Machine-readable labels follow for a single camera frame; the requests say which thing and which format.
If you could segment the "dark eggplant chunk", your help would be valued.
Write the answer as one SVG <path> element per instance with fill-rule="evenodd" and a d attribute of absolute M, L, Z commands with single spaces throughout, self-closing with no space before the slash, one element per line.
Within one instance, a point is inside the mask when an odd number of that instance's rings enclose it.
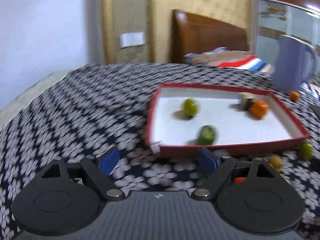
<path fill-rule="evenodd" d="M 252 93 L 247 93 L 247 92 L 240 93 L 240 108 L 243 111 L 249 110 L 254 100 L 255 100 L 255 96 Z"/>

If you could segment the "wooden bed headboard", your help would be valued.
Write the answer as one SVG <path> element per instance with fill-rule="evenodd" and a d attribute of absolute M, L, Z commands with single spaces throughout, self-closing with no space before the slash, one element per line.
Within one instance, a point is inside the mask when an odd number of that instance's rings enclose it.
<path fill-rule="evenodd" d="M 201 54 L 219 47 L 248 51 L 246 29 L 190 12 L 172 11 L 171 62 L 183 63 L 189 53 Z"/>

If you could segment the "striped folded blanket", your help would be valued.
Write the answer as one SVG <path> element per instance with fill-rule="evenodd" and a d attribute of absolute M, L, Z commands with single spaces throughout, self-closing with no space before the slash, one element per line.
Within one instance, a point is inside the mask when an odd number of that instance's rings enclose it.
<path fill-rule="evenodd" d="M 219 47 L 201 54 L 184 55 L 184 61 L 190 65 L 203 65 L 217 68 L 236 68 L 257 72 L 272 73 L 273 66 L 248 51 L 229 50 Z"/>

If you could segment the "glass sliding wardrobe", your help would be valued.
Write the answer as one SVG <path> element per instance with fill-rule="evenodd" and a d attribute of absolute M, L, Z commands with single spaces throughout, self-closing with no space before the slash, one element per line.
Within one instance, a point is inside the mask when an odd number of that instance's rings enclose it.
<path fill-rule="evenodd" d="M 319 0 L 256 0 L 255 53 L 275 64 L 280 35 L 290 35 L 319 51 Z"/>

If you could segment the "red white shallow box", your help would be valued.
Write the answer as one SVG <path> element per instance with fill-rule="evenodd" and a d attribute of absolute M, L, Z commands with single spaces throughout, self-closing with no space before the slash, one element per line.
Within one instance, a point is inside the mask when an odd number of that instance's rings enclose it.
<path fill-rule="evenodd" d="M 269 104 L 262 119 L 240 110 L 240 93 L 254 94 Z M 193 118 L 183 113 L 185 99 L 193 98 L 199 112 Z M 202 126 L 212 125 L 217 137 L 211 151 L 224 148 L 230 155 L 262 154 L 299 147 L 310 133 L 302 122 L 267 90 L 252 88 L 163 83 L 151 100 L 145 142 L 153 153 L 167 158 L 192 157 Z"/>

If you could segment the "gold wall moulding frame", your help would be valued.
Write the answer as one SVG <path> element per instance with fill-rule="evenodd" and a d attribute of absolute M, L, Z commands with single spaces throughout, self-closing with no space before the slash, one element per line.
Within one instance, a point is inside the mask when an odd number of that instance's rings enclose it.
<path fill-rule="evenodd" d="M 104 60 L 106 63 L 153 62 L 152 0 L 101 0 Z M 143 33 L 144 43 L 120 47 L 120 36 Z"/>

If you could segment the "large green tomato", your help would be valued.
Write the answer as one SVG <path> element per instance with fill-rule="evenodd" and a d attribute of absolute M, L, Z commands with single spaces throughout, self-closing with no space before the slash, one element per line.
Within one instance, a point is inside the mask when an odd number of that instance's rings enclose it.
<path fill-rule="evenodd" d="M 199 112 L 199 104 L 193 99 L 188 98 L 183 102 L 183 113 L 188 118 L 193 118 Z"/>

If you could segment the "small green tomato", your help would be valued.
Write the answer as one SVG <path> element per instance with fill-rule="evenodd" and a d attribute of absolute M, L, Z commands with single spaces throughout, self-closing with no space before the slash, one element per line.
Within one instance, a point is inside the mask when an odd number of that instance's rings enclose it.
<path fill-rule="evenodd" d="M 298 151 L 300 160 L 310 160 L 313 158 L 313 146 L 309 142 L 304 142 Z"/>

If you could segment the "green pepper piece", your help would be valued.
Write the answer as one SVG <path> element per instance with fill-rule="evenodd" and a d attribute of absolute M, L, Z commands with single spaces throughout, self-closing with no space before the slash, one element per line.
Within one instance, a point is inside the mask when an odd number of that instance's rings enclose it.
<path fill-rule="evenodd" d="M 197 137 L 197 145 L 213 145 L 216 141 L 216 128 L 212 125 L 202 126 Z"/>

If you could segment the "red cherry tomato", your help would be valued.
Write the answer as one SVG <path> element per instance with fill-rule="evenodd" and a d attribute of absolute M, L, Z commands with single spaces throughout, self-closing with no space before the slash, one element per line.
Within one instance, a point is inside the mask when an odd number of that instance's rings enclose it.
<path fill-rule="evenodd" d="M 246 181 L 246 177 L 238 177 L 238 178 L 234 178 L 234 182 L 233 182 L 233 184 L 235 185 L 235 184 L 239 184 L 239 183 L 243 183 L 243 182 L 245 182 Z"/>

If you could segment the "orange mandarin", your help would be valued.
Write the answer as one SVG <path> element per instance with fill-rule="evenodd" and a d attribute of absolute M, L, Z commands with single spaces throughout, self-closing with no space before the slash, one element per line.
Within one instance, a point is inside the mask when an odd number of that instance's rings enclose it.
<path fill-rule="evenodd" d="M 249 112 L 257 119 L 262 119 L 269 110 L 269 104 L 263 100 L 255 100 L 249 109 Z"/>

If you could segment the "small orange kumquat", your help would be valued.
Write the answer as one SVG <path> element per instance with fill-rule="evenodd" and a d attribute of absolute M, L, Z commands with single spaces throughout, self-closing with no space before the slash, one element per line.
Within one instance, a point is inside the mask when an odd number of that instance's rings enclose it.
<path fill-rule="evenodd" d="M 291 91 L 290 92 L 290 100 L 292 102 L 296 102 L 300 99 L 300 93 L 297 91 Z"/>

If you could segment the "white wall switch panel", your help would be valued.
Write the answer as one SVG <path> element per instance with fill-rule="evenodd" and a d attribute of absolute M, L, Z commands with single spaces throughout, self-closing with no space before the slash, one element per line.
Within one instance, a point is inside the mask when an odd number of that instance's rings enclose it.
<path fill-rule="evenodd" d="M 119 36 L 120 48 L 137 47 L 145 44 L 144 32 L 123 33 Z"/>

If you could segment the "blue plastic pitcher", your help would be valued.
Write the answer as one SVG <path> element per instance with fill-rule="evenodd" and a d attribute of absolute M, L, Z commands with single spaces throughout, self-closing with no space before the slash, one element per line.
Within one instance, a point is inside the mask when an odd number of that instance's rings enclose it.
<path fill-rule="evenodd" d="M 280 35 L 278 43 L 272 85 L 284 93 L 298 91 L 316 70 L 317 51 L 312 45 L 289 35 Z"/>

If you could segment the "black white floral tablecloth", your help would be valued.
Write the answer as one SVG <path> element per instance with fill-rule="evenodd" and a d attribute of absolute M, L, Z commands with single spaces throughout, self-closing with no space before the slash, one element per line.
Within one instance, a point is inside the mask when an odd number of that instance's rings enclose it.
<path fill-rule="evenodd" d="M 165 82 L 272 90 L 270 74 L 230 68 L 138 63 L 68 73 L 1 131 L 1 239 L 19 235 L 12 202 L 55 158 L 74 163 L 115 146 L 120 161 L 111 180 L 125 193 L 194 191 L 205 178 L 197 162 L 159 158 L 144 143 L 151 97 Z"/>

